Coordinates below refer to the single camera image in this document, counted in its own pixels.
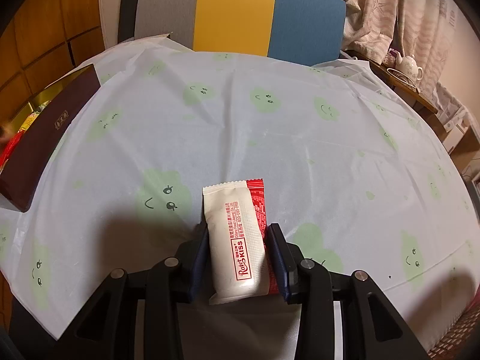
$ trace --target yellow stripe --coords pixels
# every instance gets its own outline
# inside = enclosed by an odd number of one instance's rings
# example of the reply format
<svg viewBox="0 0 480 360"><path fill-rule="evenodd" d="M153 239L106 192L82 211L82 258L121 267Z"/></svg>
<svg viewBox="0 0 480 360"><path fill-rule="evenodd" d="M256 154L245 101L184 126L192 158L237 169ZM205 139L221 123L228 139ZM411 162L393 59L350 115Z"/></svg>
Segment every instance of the yellow stripe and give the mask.
<svg viewBox="0 0 480 360"><path fill-rule="evenodd" d="M266 56L275 0L197 0L193 49Z"/></svg>

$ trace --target teapot handle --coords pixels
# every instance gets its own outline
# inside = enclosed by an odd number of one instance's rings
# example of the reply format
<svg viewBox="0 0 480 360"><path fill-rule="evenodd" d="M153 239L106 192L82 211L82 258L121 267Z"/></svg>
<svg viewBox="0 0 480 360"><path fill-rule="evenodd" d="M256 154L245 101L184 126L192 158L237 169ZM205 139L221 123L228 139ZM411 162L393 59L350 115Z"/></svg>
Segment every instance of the teapot handle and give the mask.
<svg viewBox="0 0 480 360"><path fill-rule="evenodd" d="M417 81L420 81L423 78L423 69L420 66L418 67L418 73L421 73L420 77L417 77Z"/></svg>

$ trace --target white teapot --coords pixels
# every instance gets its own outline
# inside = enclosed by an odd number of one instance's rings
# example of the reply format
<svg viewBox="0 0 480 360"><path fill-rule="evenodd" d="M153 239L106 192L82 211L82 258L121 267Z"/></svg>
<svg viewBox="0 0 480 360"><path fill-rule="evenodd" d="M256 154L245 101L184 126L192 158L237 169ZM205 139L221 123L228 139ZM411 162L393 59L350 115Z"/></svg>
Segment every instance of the white teapot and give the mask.
<svg viewBox="0 0 480 360"><path fill-rule="evenodd" d="M403 74L408 76L412 82L420 81L423 78L423 69L420 66L417 66L415 62L415 56L404 56L400 55L400 52L393 50L397 54L395 69L401 71Z"/></svg>

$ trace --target gray fabric panel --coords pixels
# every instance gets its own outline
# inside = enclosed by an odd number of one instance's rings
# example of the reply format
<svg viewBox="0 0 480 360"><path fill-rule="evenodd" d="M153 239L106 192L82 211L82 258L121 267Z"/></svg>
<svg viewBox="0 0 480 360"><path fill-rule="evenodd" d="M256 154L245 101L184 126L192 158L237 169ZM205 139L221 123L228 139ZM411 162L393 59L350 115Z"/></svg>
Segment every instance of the gray fabric panel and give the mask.
<svg viewBox="0 0 480 360"><path fill-rule="evenodd" d="M138 0L135 39L171 33L188 48L194 45L197 0Z"/></svg>

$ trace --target white and red wrapper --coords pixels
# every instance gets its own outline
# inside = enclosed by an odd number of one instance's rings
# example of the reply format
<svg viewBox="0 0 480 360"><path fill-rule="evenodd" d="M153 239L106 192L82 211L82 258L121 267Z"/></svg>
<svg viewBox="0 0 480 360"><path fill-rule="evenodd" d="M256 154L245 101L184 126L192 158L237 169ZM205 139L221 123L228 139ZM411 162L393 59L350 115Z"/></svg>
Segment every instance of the white and red wrapper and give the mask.
<svg viewBox="0 0 480 360"><path fill-rule="evenodd" d="M215 295L211 304L277 293L267 261L263 180L203 188Z"/></svg>

